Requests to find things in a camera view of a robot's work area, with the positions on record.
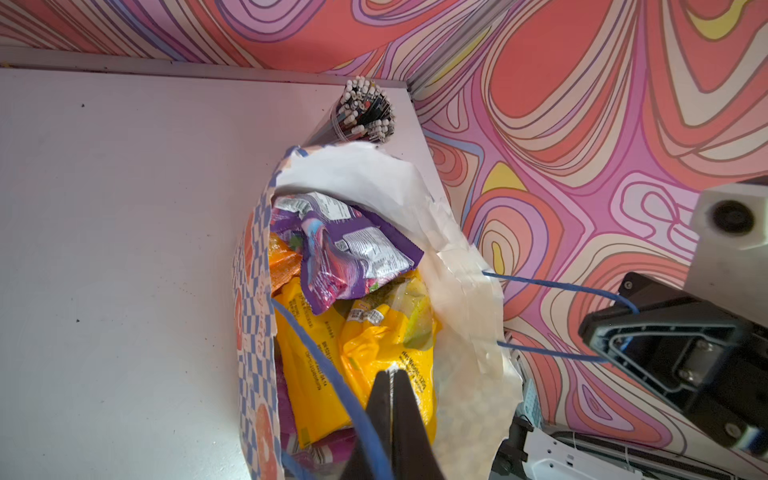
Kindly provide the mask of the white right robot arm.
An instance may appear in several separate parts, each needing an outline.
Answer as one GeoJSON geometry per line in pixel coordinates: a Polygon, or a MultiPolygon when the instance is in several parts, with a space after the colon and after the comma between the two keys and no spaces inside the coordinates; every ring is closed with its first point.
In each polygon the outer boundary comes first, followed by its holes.
{"type": "MultiPolygon", "coordinates": [[[[613,366],[716,444],[767,456],[767,284],[717,274],[684,289],[638,273],[579,334],[584,362],[613,366]]],[[[501,456],[528,479],[724,479],[727,472],[516,419],[501,456]]]]}

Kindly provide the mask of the small yellow snack bag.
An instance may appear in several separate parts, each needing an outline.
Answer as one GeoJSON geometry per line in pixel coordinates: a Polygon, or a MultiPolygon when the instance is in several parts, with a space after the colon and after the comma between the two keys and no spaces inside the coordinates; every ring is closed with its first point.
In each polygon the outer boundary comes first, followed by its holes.
{"type": "MultiPolygon", "coordinates": [[[[282,286],[276,300],[294,316],[318,349],[341,370],[338,336],[345,318],[335,308],[319,316],[314,315],[297,277],[282,286]]],[[[351,420],[333,386],[281,314],[277,316],[277,328],[298,443],[301,448],[306,448],[337,430],[349,427],[351,420]]]]}

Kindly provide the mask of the orange snack bag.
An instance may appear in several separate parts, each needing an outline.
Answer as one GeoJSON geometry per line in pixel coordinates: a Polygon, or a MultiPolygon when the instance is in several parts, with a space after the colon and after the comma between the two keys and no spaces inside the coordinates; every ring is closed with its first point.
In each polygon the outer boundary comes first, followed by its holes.
{"type": "Polygon", "coordinates": [[[300,273],[302,256],[292,250],[276,234],[269,236],[268,261],[272,293],[275,294],[283,285],[300,273]]]}

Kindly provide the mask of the yellow mango snack bag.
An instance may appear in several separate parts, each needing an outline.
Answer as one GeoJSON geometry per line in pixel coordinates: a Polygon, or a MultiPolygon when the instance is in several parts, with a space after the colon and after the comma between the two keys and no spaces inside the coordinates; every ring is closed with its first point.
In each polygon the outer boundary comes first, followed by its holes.
{"type": "Polygon", "coordinates": [[[437,430],[434,346],[440,330],[428,289],[409,271],[353,302],[339,336],[339,356],[349,388],[368,403],[375,377],[404,370],[430,441],[437,430]]]}

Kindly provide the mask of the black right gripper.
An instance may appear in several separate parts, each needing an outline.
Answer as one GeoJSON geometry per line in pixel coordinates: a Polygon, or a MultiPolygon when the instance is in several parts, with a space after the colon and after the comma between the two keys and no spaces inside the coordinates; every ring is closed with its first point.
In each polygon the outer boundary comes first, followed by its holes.
{"type": "Polygon", "coordinates": [[[767,329],[630,272],[582,341],[719,445],[767,456],[767,329]]]}

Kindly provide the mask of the purple berries snack bag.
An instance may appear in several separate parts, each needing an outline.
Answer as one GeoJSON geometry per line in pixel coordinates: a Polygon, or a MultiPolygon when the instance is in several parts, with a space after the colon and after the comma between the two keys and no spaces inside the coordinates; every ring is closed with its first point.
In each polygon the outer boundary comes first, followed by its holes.
{"type": "Polygon", "coordinates": [[[320,192],[277,197],[270,231],[302,256],[300,285],[315,315],[378,290],[424,255],[378,214],[320,192]]]}

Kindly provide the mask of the checkered paper bag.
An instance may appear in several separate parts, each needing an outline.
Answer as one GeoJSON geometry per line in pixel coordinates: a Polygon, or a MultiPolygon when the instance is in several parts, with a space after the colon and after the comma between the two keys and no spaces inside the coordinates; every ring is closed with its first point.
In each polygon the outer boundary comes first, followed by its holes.
{"type": "Polygon", "coordinates": [[[424,253],[418,270],[442,329],[436,342],[433,452],[448,479],[485,479],[523,381],[503,342],[503,293],[448,206],[418,169],[363,142],[287,151],[251,210],[233,258],[240,442],[254,479],[284,475],[270,303],[268,231],[273,198],[318,191],[371,210],[424,253]]]}

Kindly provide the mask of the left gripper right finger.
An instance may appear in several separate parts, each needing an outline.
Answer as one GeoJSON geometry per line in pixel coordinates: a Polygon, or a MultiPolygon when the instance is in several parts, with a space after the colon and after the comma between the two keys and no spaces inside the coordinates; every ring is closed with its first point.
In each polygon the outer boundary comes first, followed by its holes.
{"type": "Polygon", "coordinates": [[[397,480],[443,480],[408,374],[392,376],[392,467],[397,480]]]}

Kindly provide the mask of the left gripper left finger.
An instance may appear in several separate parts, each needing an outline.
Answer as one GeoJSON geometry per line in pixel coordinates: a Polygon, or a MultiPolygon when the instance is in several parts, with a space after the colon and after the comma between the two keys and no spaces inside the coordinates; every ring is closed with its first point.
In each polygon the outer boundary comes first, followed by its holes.
{"type": "Polygon", "coordinates": [[[380,371],[368,397],[365,420],[341,479],[392,479],[391,376],[380,371]]]}

